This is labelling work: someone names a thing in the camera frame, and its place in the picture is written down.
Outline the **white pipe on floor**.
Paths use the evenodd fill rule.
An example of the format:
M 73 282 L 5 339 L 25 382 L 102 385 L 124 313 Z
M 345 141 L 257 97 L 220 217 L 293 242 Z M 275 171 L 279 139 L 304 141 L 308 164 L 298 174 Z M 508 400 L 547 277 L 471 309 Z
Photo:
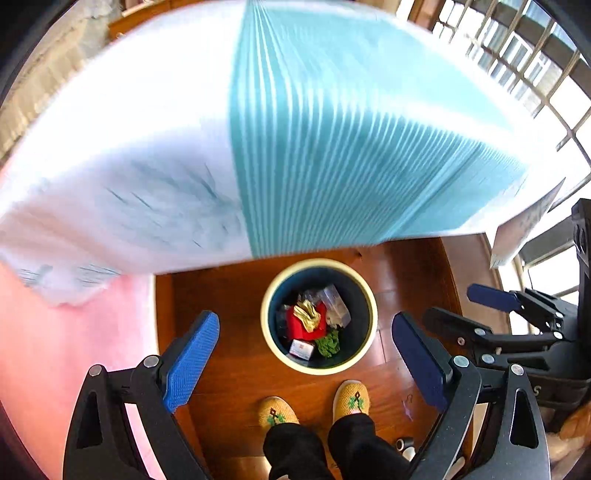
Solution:
M 397 451 L 408 462 L 413 461 L 415 454 L 416 454 L 416 448 L 415 448 L 414 439 L 412 437 L 401 437 L 396 441 L 394 446 L 396 446 Z

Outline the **left yellow embroidered slipper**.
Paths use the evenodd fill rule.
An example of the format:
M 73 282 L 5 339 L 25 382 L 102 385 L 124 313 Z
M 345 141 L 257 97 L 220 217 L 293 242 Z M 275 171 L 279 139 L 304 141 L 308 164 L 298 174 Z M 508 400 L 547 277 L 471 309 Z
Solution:
M 298 423 L 297 414 L 283 398 L 270 396 L 259 403 L 259 426 L 264 432 L 277 425 Z

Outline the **yellow embroidered slipper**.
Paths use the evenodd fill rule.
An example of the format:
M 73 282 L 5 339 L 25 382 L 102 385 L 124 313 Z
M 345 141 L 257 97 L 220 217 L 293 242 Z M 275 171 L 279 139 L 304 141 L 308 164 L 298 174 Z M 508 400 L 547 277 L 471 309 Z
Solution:
M 370 413 L 370 395 L 365 384 L 359 380 L 346 380 L 335 391 L 332 401 L 332 422 L 349 415 Z
M 270 396 L 259 403 L 259 426 L 264 432 L 277 425 L 298 423 L 297 414 L 283 398 Z

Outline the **white red small box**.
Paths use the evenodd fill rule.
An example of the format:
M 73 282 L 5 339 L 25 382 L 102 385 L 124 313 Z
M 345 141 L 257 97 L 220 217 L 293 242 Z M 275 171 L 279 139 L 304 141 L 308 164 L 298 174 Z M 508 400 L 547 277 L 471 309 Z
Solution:
M 288 354 L 295 358 L 308 361 L 311 359 L 312 353 L 314 353 L 315 344 L 307 341 L 294 339 L 290 344 L 290 351 Z

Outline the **left black trouser leg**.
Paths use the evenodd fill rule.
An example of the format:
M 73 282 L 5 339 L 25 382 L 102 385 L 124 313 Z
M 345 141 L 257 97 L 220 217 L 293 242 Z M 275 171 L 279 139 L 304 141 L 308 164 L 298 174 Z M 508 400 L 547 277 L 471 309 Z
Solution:
M 335 478 L 329 470 L 321 439 L 301 424 L 271 427 L 264 438 L 263 454 L 270 463 L 270 480 Z

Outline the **teal white patterned tablecloth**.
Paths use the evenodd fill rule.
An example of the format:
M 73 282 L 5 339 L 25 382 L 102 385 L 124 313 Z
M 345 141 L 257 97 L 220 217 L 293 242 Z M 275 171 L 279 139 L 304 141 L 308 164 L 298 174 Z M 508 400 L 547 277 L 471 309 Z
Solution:
M 1 260 L 54 304 L 122 275 L 479 233 L 563 181 L 469 59 L 384 11 L 213 1 L 69 80 L 1 172 Z

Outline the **round cream rimmed trash bin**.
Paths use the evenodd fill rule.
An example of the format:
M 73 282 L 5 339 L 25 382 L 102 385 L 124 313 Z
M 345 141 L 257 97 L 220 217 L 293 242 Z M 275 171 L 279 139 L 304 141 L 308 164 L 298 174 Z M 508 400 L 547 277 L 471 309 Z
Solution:
M 370 350 L 378 307 L 369 283 L 339 261 L 304 260 L 271 281 L 260 309 L 271 353 L 295 371 L 332 375 Z

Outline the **yellow paper ball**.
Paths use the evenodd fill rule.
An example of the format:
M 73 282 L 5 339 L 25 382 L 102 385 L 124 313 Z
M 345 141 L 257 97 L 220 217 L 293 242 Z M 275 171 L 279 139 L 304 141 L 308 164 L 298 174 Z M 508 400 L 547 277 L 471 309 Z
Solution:
M 318 312 L 314 303 L 312 303 L 309 299 L 304 299 L 297 302 L 297 305 L 294 306 L 294 316 L 301 321 L 304 326 L 304 330 L 306 330 L 308 333 L 317 330 L 322 319 L 321 313 Z

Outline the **right black trouser leg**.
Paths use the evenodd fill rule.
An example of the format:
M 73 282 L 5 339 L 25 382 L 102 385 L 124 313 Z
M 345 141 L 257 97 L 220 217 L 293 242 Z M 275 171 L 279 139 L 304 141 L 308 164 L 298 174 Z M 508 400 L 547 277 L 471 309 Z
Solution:
M 336 420 L 328 436 L 329 451 L 343 479 L 405 479 L 410 462 L 376 433 L 369 415 Z

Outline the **black trouser leg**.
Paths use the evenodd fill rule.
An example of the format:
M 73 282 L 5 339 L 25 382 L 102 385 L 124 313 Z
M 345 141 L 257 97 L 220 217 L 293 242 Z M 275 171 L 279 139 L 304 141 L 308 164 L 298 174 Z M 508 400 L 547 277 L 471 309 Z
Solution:
M 264 438 L 263 454 L 270 463 L 270 480 L 335 478 L 329 470 L 321 439 L 301 424 L 271 427 Z
M 376 433 L 369 415 L 336 420 L 328 436 L 329 451 L 343 479 L 405 479 L 410 462 Z

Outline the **window security grille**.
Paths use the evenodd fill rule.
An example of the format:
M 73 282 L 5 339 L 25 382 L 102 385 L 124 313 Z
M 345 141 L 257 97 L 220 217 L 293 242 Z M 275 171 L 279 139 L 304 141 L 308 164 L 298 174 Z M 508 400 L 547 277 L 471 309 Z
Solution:
M 499 267 L 507 290 L 578 301 L 579 264 L 567 223 L 590 195 L 590 65 L 536 1 L 447 1 L 433 33 L 476 63 L 550 144 L 563 185 L 517 256 Z

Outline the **green paper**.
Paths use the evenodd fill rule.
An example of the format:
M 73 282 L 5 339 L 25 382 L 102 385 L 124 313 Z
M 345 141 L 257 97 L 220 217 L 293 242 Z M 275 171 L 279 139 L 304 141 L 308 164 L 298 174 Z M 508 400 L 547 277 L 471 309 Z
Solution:
M 318 353 L 325 359 L 334 357 L 341 350 L 341 346 L 339 346 L 339 330 L 337 328 L 329 329 L 324 337 L 315 339 L 315 346 L 318 348 Z

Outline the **right yellow embroidered slipper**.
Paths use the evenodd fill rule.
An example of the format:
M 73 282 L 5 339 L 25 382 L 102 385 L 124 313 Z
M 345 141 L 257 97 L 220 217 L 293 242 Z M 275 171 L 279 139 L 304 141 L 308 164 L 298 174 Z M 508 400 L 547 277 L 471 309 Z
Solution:
M 365 384 L 359 380 L 346 380 L 335 391 L 332 401 L 332 422 L 349 415 L 370 413 L 370 395 Z

